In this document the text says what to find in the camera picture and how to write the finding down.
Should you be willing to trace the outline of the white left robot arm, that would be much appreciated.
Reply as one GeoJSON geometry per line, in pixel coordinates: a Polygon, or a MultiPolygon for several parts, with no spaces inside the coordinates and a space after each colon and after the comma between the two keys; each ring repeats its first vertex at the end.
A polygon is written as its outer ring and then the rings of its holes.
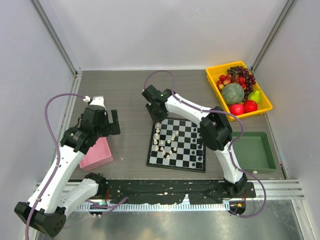
{"type": "Polygon", "coordinates": [[[76,166],[101,137],[120,134],[117,110],[111,110],[112,122],[103,106],[89,105],[78,118],[78,124],[66,130],[60,141],[59,154],[42,183],[26,201],[16,204],[14,212],[25,223],[51,238],[63,229],[67,217],[80,204],[107,193],[106,179],[89,173],[71,192],[63,194],[76,166]]]}

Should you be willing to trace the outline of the black and white chessboard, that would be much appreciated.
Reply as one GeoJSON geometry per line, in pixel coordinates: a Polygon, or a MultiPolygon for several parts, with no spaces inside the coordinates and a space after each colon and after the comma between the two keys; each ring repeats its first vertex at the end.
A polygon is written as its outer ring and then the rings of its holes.
{"type": "Polygon", "coordinates": [[[200,128],[194,122],[182,118],[155,122],[146,166],[205,173],[206,148],[200,128]]]}

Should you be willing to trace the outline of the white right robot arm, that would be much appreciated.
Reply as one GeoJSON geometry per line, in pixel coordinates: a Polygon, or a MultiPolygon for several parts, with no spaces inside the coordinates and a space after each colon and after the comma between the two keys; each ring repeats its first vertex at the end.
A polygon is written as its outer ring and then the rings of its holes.
{"type": "Polygon", "coordinates": [[[238,197],[244,192],[248,179],[239,167],[232,146],[233,130],[226,113],[220,107],[197,105],[171,89],[160,91],[153,85],[143,89],[142,96],[147,100],[146,108],[153,121],[161,122],[169,113],[173,113],[196,124],[200,128],[204,146],[214,151],[219,160],[227,193],[238,197]]]}

